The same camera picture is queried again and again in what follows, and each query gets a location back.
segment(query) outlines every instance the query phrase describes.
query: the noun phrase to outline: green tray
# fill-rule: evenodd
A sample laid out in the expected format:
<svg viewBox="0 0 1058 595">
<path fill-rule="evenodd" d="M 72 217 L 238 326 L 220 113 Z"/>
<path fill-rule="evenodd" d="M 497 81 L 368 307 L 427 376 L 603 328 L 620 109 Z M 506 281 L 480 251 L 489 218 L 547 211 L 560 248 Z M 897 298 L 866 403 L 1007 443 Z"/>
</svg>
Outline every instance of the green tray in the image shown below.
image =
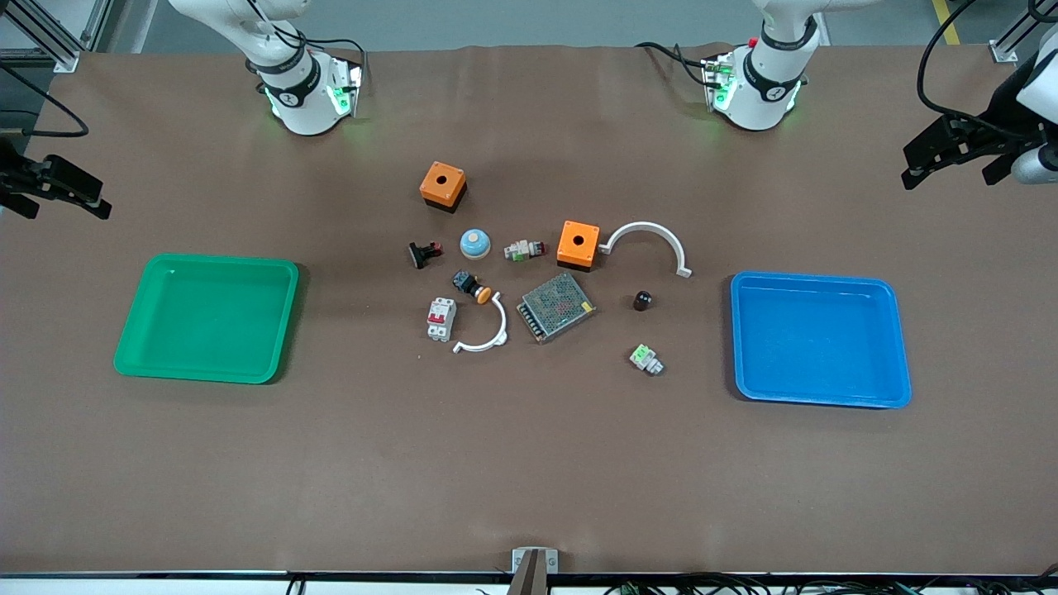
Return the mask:
<svg viewBox="0 0 1058 595">
<path fill-rule="evenodd" d="M 114 368 L 260 384 L 279 367 L 297 289 L 289 260 L 159 254 L 147 263 Z"/>
</svg>

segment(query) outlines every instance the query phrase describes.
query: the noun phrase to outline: plastic tray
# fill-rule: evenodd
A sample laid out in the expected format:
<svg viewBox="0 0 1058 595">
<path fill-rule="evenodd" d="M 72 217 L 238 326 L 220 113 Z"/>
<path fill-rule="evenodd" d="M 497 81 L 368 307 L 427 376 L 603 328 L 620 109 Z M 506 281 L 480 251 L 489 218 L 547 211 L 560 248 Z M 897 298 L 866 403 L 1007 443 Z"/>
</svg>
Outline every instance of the plastic tray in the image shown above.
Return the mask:
<svg viewBox="0 0 1058 595">
<path fill-rule="evenodd" d="M 279 366 L 296 289 L 289 260 L 159 254 L 144 269 L 114 367 L 126 376 L 267 382 Z"/>
<path fill-rule="evenodd" d="M 750 399 L 876 409 L 911 400 L 896 293 L 873 278 L 742 272 L 734 376 Z"/>
</svg>

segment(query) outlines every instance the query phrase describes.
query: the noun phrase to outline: table surface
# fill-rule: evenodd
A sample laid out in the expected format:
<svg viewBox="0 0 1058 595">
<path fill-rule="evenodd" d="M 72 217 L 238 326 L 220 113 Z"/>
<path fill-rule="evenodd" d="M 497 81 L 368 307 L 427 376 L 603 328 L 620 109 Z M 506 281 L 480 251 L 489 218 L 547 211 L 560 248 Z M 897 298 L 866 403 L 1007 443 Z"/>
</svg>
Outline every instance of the table surface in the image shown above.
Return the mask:
<svg viewBox="0 0 1058 595">
<path fill-rule="evenodd" d="M 379 54 L 362 118 L 318 138 L 267 113 L 241 57 L 84 56 L 53 90 L 91 134 L 30 152 L 102 178 L 113 217 L 0 218 L 0 570 L 490 570 L 546 544 L 577 572 L 1038 572 L 1058 547 L 1058 201 L 977 164 L 902 190 L 934 118 L 918 55 L 823 49 L 798 108 L 749 133 L 641 50 Z M 930 91 L 975 110 L 1008 72 L 940 48 Z M 468 173 L 455 215 L 418 196 L 434 160 Z M 595 319 L 537 346 L 513 307 L 564 269 L 498 249 L 567 218 L 665 224 L 694 276 L 630 236 L 576 273 Z M 497 254 L 455 252 L 471 227 Z M 414 270 L 407 242 L 431 240 L 454 253 Z M 114 372 L 160 252 L 303 268 L 277 381 Z M 503 347 L 426 339 L 459 268 L 504 293 Z M 892 284 L 911 404 L 740 398 L 726 294 L 747 269 Z M 490 338 L 495 309 L 459 302 L 457 338 Z M 631 366 L 640 342 L 665 375 Z"/>
</svg>

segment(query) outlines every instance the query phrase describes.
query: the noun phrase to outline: floor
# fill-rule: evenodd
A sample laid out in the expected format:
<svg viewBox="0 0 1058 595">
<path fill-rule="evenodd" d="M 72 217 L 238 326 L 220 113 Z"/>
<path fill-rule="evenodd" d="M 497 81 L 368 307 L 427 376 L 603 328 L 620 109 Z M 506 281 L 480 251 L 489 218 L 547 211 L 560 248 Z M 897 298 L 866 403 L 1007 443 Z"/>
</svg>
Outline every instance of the floor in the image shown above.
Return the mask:
<svg viewBox="0 0 1058 595">
<path fill-rule="evenodd" d="M 884 0 L 858 11 L 828 13 L 826 31 L 835 46 L 920 46 L 954 6 L 957 3 L 949 0 Z M 957 40 L 987 42 L 1022 10 L 1019 0 L 977 0 L 955 23 Z M 115 18 L 109 51 L 236 51 L 220 35 L 177 13 L 167 0 L 128 0 Z M 697 46 L 715 40 L 741 42 L 756 35 L 761 15 L 749 0 L 315 0 L 295 24 L 312 37 L 352 37 L 369 51 L 633 46 L 644 40 Z M 1026 46 L 1035 43 L 1040 33 Z M 44 69 L 24 72 L 41 85 L 51 80 Z M 10 77 L 0 77 L 0 108 L 40 109 L 40 97 Z M 0 127 L 32 124 L 32 116 L 0 112 Z"/>
</svg>

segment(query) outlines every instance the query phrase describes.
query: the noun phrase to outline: orange cube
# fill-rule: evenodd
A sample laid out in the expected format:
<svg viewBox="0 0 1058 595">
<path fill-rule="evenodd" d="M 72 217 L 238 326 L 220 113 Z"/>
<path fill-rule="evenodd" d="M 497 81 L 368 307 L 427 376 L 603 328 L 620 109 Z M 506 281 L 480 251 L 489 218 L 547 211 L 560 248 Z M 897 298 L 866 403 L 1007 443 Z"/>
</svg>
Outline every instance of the orange cube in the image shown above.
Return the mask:
<svg viewBox="0 0 1058 595">
<path fill-rule="evenodd" d="M 430 172 L 426 172 L 426 177 L 419 186 L 419 193 L 422 194 L 426 204 L 448 213 L 455 213 L 459 201 L 467 194 L 467 176 L 458 167 L 435 161 L 430 166 Z"/>
<path fill-rule="evenodd" d="M 599 228 L 577 221 L 566 221 L 559 238 L 555 256 L 560 267 L 589 272 L 599 248 Z"/>
</svg>

